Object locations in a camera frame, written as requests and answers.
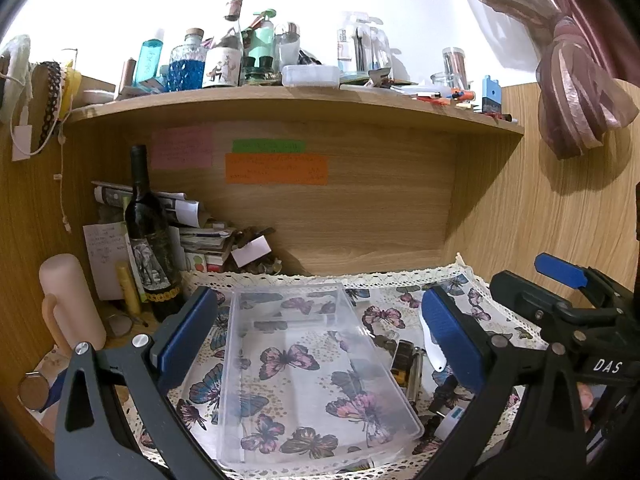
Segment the stack of books and papers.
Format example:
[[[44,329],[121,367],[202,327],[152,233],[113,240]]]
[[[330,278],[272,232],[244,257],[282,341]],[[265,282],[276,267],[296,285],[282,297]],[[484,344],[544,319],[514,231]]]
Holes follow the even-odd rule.
[[[201,273],[250,272],[253,274],[277,274],[282,261],[272,252],[258,260],[238,268],[231,257],[234,248],[268,231],[235,229],[228,222],[215,221],[197,200],[187,200],[182,193],[157,192],[168,223],[172,258],[181,271]]]

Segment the yellow candle stick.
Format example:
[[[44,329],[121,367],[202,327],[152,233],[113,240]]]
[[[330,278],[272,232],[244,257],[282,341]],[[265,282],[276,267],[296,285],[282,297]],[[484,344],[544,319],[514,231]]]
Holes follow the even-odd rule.
[[[142,309],[137,287],[136,284],[134,284],[134,277],[130,271],[129,264],[125,261],[116,262],[115,270],[119,286],[122,289],[122,296],[124,296],[127,311],[131,316],[135,316],[137,318],[141,315]]]

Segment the blue glass bottle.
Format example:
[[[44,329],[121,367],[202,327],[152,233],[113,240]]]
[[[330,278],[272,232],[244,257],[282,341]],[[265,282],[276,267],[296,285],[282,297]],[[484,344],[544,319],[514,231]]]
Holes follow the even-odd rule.
[[[202,88],[207,50],[203,46],[204,30],[190,28],[183,44],[171,50],[167,89],[169,92],[198,90]]]

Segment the turquoise spray bottle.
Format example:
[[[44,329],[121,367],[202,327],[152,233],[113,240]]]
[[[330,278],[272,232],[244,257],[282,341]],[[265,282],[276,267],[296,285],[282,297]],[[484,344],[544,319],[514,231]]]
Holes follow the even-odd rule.
[[[134,79],[135,86],[140,86],[143,81],[156,76],[158,66],[160,66],[160,56],[164,45],[164,31],[157,29],[154,34],[145,39],[140,48]]]

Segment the pink sticky note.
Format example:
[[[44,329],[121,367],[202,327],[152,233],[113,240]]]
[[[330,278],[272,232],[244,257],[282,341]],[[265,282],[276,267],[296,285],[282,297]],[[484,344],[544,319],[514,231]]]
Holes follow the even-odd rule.
[[[212,166],[213,152],[213,133],[204,127],[177,127],[152,133],[153,170],[206,169]]]

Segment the green sticky note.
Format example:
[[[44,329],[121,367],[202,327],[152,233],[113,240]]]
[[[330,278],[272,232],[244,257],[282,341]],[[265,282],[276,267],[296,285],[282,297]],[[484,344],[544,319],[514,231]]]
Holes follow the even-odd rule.
[[[306,142],[286,139],[235,139],[232,152],[239,154],[303,154]]]

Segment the white plastic box on shelf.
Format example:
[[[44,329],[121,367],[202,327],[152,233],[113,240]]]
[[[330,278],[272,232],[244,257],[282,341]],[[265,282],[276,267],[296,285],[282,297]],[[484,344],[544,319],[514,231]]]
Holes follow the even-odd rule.
[[[340,86],[341,71],[335,66],[288,65],[281,70],[283,87],[333,88]]]

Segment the white note paper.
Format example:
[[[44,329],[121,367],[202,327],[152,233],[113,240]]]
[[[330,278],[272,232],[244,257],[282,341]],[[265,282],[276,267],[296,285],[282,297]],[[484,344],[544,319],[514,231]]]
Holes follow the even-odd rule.
[[[99,223],[84,226],[90,269],[99,300],[123,300],[116,264],[128,260],[125,223]]]

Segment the orange sticky note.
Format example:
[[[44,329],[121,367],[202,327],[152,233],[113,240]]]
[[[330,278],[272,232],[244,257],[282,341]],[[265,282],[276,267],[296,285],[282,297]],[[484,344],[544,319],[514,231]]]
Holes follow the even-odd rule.
[[[327,185],[329,159],[318,154],[228,153],[224,176],[229,184]]]

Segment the small white cardboard box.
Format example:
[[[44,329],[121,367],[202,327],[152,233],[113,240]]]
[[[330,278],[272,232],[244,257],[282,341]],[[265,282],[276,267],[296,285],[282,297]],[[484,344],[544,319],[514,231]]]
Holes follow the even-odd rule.
[[[231,257],[238,268],[247,266],[248,264],[268,255],[271,252],[271,247],[268,240],[261,235],[247,242],[243,247],[234,248],[231,252]]]

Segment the butterfly print lace tablecloth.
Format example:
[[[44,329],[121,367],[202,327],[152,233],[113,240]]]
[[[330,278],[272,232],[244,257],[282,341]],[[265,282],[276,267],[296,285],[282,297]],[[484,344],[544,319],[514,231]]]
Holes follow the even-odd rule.
[[[491,336],[541,350],[462,261],[345,276],[188,272],[220,310],[168,392],[178,419],[233,479],[411,479],[472,401],[421,310],[433,285]]]

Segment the small white blue box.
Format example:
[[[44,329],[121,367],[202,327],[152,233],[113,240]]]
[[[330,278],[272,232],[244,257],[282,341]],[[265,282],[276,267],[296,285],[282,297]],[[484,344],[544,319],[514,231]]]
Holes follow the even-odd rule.
[[[450,410],[446,416],[439,422],[437,428],[434,431],[434,437],[439,441],[444,442],[449,435],[452,433],[452,430],[456,428],[460,419],[465,413],[465,408],[462,406],[456,406],[452,410]]]

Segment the pink cylindrical mug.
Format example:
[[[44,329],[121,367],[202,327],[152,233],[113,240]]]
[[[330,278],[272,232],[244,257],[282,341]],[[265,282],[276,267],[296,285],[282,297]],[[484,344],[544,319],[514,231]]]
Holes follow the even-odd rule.
[[[62,355],[69,358],[80,342],[103,349],[106,330],[79,260],[71,254],[47,258],[40,266],[39,281],[43,322]]]

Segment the white labelled bottle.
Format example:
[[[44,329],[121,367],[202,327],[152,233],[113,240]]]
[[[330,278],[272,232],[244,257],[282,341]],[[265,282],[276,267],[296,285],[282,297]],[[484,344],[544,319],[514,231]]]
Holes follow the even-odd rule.
[[[207,47],[203,88],[237,87],[240,81],[243,39],[240,16],[243,0],[229,0]]]

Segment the dark wine bottle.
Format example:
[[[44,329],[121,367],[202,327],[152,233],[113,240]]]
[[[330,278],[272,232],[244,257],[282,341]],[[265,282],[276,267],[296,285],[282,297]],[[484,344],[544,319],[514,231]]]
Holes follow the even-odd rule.
[[[160,199],[152,192],[145,145],[130,151],[132,196],[125,221],[134,267],[157,322],[183,306],[181,276],[172,258],[168,223]]]

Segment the clear plastic storage box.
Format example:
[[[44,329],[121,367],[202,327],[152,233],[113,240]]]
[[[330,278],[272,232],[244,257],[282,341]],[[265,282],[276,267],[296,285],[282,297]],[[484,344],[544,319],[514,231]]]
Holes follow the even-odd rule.
[[[239,289],[216,460],[238,474],[385,464],[424,431],[340,284]]]

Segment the silver metal pen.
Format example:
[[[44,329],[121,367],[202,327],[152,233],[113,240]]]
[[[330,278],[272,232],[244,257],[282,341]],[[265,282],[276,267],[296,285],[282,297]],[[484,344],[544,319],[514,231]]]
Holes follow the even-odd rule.
[[[416,405],[422,382],[422,370],[425,351],[419,347],[414,348],[409,378],[407,385],[407,399],[411,405]]]

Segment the wooden shelf board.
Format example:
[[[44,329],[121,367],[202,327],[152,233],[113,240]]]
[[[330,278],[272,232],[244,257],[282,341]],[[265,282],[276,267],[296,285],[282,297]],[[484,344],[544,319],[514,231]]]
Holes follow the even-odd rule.
[[[179,125],[229,120],[344,122],[461,134],[513,134],[524,128],[490,116],[417,101],[397,92],[330,88],[242,87],[138,96],[73,110],[68,120]]]

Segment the pink curtain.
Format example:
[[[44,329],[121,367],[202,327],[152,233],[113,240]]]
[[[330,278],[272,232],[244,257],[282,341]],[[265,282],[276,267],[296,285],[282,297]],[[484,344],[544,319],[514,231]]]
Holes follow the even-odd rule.
[[[533,34],[540,51],[540,133],[556,158],[600,148],[608,132],[634,121],[637,105],[601,64],[596,47],[574,19],[570,0],[480,2]]]

